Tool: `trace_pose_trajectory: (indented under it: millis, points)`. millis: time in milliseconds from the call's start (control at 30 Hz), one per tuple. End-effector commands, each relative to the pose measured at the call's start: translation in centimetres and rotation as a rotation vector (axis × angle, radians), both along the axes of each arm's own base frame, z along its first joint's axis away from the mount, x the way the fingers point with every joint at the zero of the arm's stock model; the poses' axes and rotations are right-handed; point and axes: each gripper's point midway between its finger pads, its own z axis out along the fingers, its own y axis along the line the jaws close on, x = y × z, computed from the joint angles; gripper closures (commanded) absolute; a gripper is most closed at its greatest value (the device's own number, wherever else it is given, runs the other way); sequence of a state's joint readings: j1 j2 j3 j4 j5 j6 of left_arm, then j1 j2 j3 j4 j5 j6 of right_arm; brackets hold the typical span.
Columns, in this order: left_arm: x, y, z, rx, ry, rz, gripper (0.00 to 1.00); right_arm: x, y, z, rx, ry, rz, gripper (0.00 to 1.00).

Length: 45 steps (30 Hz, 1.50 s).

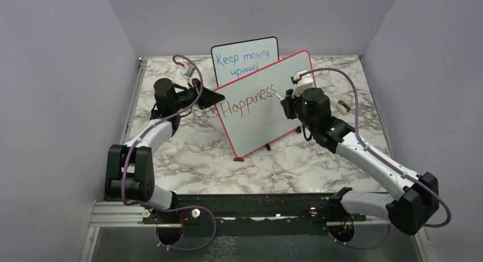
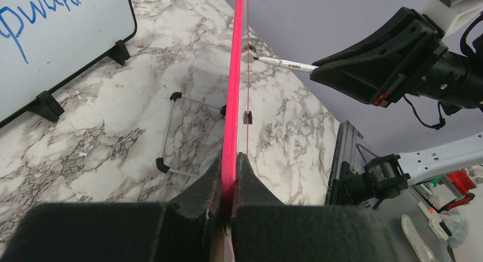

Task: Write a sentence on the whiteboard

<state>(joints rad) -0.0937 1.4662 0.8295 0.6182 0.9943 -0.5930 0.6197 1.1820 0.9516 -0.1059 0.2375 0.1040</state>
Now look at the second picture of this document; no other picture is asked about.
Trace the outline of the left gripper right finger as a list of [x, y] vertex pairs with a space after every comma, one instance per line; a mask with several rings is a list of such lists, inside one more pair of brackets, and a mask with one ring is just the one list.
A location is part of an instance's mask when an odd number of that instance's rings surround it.
[[373, 210], [285, 205], [236, 159], [231, 218], [236, 261], [398, 261], [391, 232]]

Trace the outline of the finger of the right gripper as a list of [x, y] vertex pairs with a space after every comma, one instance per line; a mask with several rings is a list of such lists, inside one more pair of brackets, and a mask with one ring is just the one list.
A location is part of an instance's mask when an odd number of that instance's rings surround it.
[[445, 32], [429, 16], [400, 8], [382, 27], [362, 41], [315, 61], [314, 66], [348, 66], [388, 59], [406, 49], [423, 50], [443, 38]]
[[310, 79], [361, 103], [373, 104], [382, 94], [397, 89], [398, 78], [410, 78], [424, 64], [429, 47], [420, 51], [408, 48], [388, 59], [368, 63], [318, 66]]

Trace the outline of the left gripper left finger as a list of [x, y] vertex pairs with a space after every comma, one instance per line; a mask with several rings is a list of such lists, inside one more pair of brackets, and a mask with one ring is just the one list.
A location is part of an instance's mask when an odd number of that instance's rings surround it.
[[209, 261], [222, 160], [168, 202], [45, 203], [30, 209], [2, 261]]

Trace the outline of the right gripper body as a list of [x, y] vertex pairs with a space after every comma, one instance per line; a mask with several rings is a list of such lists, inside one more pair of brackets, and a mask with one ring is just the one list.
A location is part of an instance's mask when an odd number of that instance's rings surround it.
[[482, 108], [482, 37], [474, 49], [466, 42], [480, 22], [482, 17], [465, 30], [456, 54], [426, 15], [398, 11], [381, 28], [381, 106], [411, 94], [439, 101], [446, 112]]

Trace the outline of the white whiteboard marker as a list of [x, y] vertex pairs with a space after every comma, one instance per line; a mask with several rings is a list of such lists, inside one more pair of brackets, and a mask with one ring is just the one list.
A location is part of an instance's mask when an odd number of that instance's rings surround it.
[[304, 72], [309, 74], [311, 74], [315, 69], [318, 68], [318, 66], [314, 66], [314, 65], [297, 63], [297, 62], [283, 60], [283, 59], [269, 58], [265, 56], [254, 57], [253, 59], [260, 61], [262, 63], [268, 64], [270, 66], [281, 67], [292, 71]]

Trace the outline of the pink framed whiteboard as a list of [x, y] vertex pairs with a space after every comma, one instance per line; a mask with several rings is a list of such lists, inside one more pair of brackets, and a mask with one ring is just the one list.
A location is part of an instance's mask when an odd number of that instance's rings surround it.
[[248, 0], [236, 0], [222, 153], [203, 176], [165, 205], [155, 261], [210, 261], [224, 251], [236, 210], [240, 66]]

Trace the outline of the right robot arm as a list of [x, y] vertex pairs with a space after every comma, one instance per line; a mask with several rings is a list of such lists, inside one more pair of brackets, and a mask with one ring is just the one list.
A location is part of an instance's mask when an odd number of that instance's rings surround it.
[[[407, 95], [438, 102], [439, 123], [461, 109], [482, 109], [482, 37], [460, 40], [459, 54], [443, 43], [429, 16], [400, 8], [361, 42], [315, 62], [310, 79], [367, 105], [387, 107]], [[326, 203], [359, 205], [397, 197], [403, 190], [482, 162], [482, 134], [416, 152], [375, 157], [354, 174], [337, 136]]]

